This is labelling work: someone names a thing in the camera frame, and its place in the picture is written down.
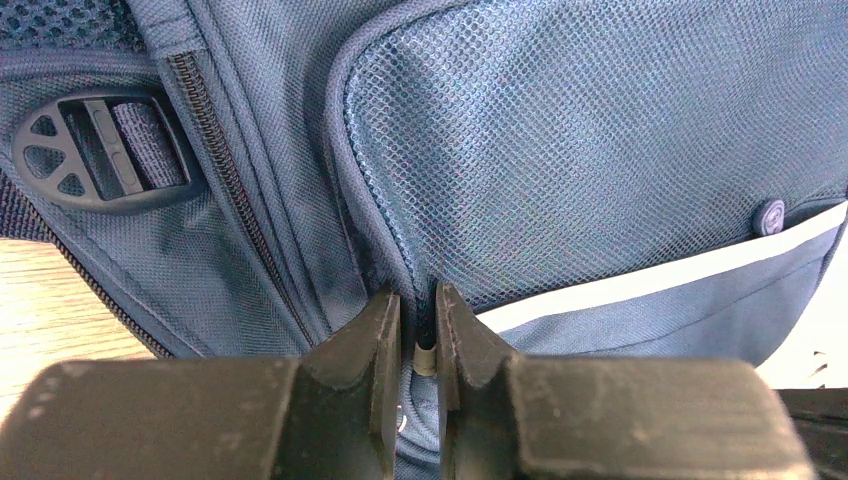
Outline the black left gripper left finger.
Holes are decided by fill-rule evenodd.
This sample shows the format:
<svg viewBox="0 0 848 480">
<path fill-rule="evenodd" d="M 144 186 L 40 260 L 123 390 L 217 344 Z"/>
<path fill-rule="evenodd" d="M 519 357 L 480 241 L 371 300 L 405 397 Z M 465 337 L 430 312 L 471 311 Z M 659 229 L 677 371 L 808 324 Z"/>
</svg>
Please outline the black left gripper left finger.
<svg viewBox="0 0 848 480">
<path fill-rule="evenodd" d="M 390 479 L 400 298 L 301 357 L 68 361 L 1 430 L 5 479 Z"/>
</svg>

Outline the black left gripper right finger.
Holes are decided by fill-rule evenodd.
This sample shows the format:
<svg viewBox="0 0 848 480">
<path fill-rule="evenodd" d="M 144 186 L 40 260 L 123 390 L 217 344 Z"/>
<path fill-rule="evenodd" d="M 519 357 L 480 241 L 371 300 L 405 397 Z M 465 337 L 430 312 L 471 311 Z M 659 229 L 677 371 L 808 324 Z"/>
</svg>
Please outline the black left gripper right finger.
<svg viewBox="0 0 848 480">
<path fill-rule="evenodd" d="M 435 290 L 444 479 L 813 479 L 779 396 L 747 363 L 538 356 Z"/>
</svg>

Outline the navy blue backpack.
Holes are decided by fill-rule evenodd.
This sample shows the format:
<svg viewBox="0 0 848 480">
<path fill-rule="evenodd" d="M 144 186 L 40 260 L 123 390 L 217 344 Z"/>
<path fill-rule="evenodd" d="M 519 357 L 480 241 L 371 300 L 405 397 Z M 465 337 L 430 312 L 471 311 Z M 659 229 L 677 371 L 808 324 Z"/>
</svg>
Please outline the navy blue backpack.
<svg viewBox="0 0 848 480">
<path fill-rule="evenodd" d="M 756 372 L 846 229 L 843 1 L 1 5 L 2 235 L 154 360 L 395 292 L 392 478 L 444 479 L 438 285 L 523 354 Z M 773 391 L 844 475 L 846 391 Z"/>
</svg>

